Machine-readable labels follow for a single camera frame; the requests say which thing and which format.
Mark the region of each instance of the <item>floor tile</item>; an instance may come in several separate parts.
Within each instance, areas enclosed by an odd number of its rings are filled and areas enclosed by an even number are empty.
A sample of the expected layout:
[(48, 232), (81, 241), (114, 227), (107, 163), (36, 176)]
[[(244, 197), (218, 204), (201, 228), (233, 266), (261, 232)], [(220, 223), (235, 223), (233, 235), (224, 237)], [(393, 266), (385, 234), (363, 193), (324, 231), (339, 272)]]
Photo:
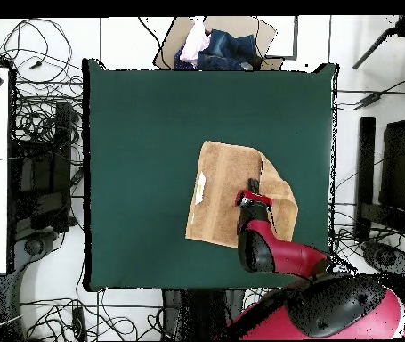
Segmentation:
[[(71, 63), (75, 67), (81, 68), (83, 58), (99, 58), (100, 57), (100, 19), (48, 19), (60, 25), (64, 35), (68, 39), (72, 47)], [(0, 47), (9, 33), (22, 20), (18, 19), (1, 19), (0, 20)], [(64, 64), (69, 57), (69, 47), (64, 37), (58, 29), (50, 22), (33, 20), (32, 25), (35, 25), (43, 34), (45, 40), (39, 35), (37, 30), (29, 25), (22, 27), (20, 31), (20, 48), (37, 51), (20, 52), (15, 63), (21, 67), (20, 73), (22, 76), (31, 80), (46, 80), (53, 79), (60, 72), (60, 68), (52, 65)], [(7, 49), (17, 49), (17, 33), (14, 33), (10, 42), (6, 45)], [(36, 61), (40, 61), (44, 57), (48, 44), (48, 58), (43, 65), (38, 69), (30, 69)], [(16, 51), (10, 51), (10, 55), (14, 57)], [(81, 75), (81, 70), (69, 67), (69, 76)], [(62, 81), (65, 78), (64, 74), (60, 74), (55, 80)]]
[[(173, 17), (141, 17), (162, 45)], [(159, 46), (137, 17), (108, 17), (101, 24), (101, 60), (107, 69), (158, 69)]]
[(259, 20), (273, 26), (277, 30), (276, 37), (271, 41), (267, 55), (292, 56), (294, 53), (294, 24), (296, 16), (257, 16)]
[(284, 60), (282, 70), (313, 72), (328, 62), (330, 16), (298, 16), (297, 59)]
[[(352, 69), (397, 20), (398, 16), (332, 16), (330, 61), (340, 65), (338, 89), (381, 91), (405, 80), (405, 38), (388, 38), (358, 69)], [(405, 84), (394, 90), (405, 92)]]

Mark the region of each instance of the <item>green table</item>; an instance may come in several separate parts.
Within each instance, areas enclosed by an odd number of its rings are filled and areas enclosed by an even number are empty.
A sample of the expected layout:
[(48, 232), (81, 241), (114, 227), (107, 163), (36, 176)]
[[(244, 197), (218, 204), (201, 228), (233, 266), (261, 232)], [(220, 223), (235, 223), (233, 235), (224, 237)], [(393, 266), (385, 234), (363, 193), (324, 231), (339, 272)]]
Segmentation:
[(296, 197), (294, 241), (327, 252), (335, 72), (331, 64), (312, 74), (108, 71), (84, 61), (90, 288), (243, 289), (294, 279), (247, 273), (235, 249), (184, 238), (206, 140), (264, 153)]

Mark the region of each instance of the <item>brown cloth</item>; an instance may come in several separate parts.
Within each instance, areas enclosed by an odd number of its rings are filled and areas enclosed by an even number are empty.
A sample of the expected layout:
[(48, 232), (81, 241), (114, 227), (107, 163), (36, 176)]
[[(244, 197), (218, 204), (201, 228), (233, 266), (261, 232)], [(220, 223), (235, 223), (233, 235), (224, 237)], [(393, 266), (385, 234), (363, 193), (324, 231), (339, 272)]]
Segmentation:
[(259, 180), (259, 193), (273, 201), (269, 220), (275, 236), (291, 241), (297, 205), (288, 183), (261, 152), (219, 142), (204, 142), (200, 150), (186, 239), (237, 248), (240, 209), (235, 199), (247, 189), (248, 178)]

